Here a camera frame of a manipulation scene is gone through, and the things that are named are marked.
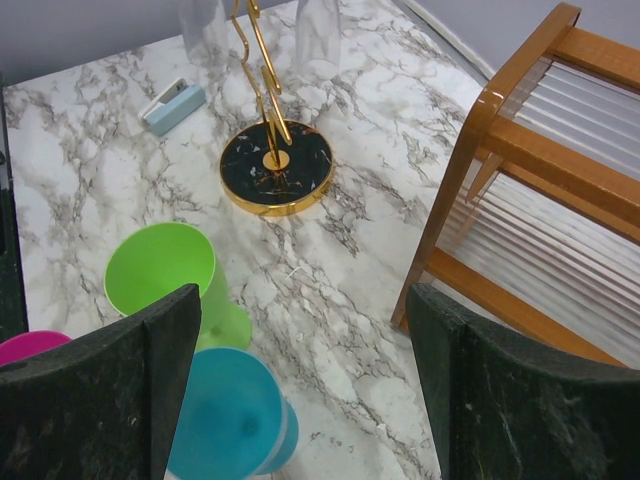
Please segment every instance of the gold hook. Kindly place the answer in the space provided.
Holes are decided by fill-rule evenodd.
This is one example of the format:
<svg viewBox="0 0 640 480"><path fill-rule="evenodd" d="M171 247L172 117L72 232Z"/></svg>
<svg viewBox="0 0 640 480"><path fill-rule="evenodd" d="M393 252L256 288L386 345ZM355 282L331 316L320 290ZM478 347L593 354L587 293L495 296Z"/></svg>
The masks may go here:
<svg viewBox="0 0 640 480"><path fill-rule="evenodd" d="M262 72L262 77L264 78L264 82L267 86L267 91L269 92L269 97L271 98L271 104L273 108L266 111L264 106L264 100L262 99L262 94L260 93L260 89L251 74L251 70L249 69L248 60L249 60L249 41L245 36L242 28L240 28L240 24L237 20L238 10L240 8L240 0L234 0L233 3L233 11L231 13L231 22L238 32L238 36L240 40L242 40L242 44L244 46L244 57L240 60L242 65L242 70L244 70L245 75L247 76L249 83L251 84L251 88L256 94L256 101L258 102L258 107L260 108L260 113L262 115L262 122L267 129L267 140L269 142L269 150L271 151L271 155L275 159L276 165L279 167L280 163L280 155L278 151L278 145L276 140L276 128L284 138L284 141L287 145L293 144L293 139L291 138L291 134L289 133L289 129L284 121L282 116L282 110L280 110L280 104L278 103L277 95L282 93L282 87L280 85L280 80L276 75L275 69L273 67L273 63L271 62L271 56L267 51L267 47L264 43L264 38L262 37L262 32L260 31L260 27L258 26L258 18L260 18L260 7L258 7L256 0L248 0L247 1L247 9L249 14L249 20L251 21L251 27L256 35L256 39L258 41L258 45L260 46L260 51L262 52L262 57L266 63L266 67L263 65L260 69Z"/></svg>

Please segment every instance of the plastic cup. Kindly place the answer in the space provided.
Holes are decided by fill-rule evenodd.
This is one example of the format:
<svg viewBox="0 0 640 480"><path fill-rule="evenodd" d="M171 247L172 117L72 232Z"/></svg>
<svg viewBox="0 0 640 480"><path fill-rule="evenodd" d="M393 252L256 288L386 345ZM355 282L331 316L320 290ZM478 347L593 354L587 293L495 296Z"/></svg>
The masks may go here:
<svg viewBox="0 0 640 480"><path fill-rule="evenodd" d="M193 357L169 472L181 480L243 480L280 469L298 420L267 366L250 353L211 348Z"/></svg>
<svg viewBox="0 0 640 480"><path fill-rule="evenodd" d="M122 315L132 315L187 283L200 290L199 348L246 349L251 321L229 302L227 280L213 245L197 228L170 222L138 230L113 253L104 276L107 298Z"/></svg>
<svg viewBox="0 0 640 480"><path fill-rule="evenodd" d="M16 335L0 343L0 366L46 352L70 342L64 333L38 330Z"/></svg>

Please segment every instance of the white marble surface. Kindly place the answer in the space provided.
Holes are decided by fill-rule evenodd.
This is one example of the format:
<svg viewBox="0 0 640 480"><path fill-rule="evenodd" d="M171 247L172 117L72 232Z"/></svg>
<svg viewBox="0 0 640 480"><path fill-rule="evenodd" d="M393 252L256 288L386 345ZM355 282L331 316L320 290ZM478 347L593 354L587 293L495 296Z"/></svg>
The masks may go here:
<svg viewBox="0 0 640 480"><path fill-rule="evenodd" d="M7 90L29 321L74 337L115 321L110 253L143 225L192 223L300 418L296 455L273 477L439 478L410 342L389 318L480 87L387 0L341 2L340 74L312 84L291 69L295 9L260 19L281 105L337 160L327 196L298 216L252 216L222 191L221 149L257 120L236 61L205 78L172 38ZM136 115L177 76L210 102L158 139Z"/></svg>

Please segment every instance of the white wall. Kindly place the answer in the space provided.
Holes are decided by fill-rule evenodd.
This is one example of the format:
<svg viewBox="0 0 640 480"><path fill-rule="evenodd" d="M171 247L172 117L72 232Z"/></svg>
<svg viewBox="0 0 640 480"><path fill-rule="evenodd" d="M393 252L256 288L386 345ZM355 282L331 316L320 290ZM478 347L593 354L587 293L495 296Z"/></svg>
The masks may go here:
<svg viewBox="0 0 640 480"><path fill-rule="evenodd" d="M558 0L408 0L406 3L412 7L414 2L494 71L559 3ZM580 28L640 48L640 0L569 0L567 3L582 7Z"/></svg>
<svg viewBox="0 0 640 480"><path fill-rule="evenodd" d="M232 1L224 0L227 14ZM0 72L18 83L178 35L177 2L0 0Z"/></svg>

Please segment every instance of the blue plastic cup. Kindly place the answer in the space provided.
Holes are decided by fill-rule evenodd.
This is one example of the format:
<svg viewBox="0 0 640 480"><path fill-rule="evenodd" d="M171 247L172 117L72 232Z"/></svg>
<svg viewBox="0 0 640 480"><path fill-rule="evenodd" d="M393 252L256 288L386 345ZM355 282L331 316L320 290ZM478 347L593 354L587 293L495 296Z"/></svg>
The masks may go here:
<svg viewBox="0 0 640 480"><path fill-rule="evenodd" d="M180 480L243 480L284 466L298 419L267 366L235 348L193 357L168 470Z"/></svg>

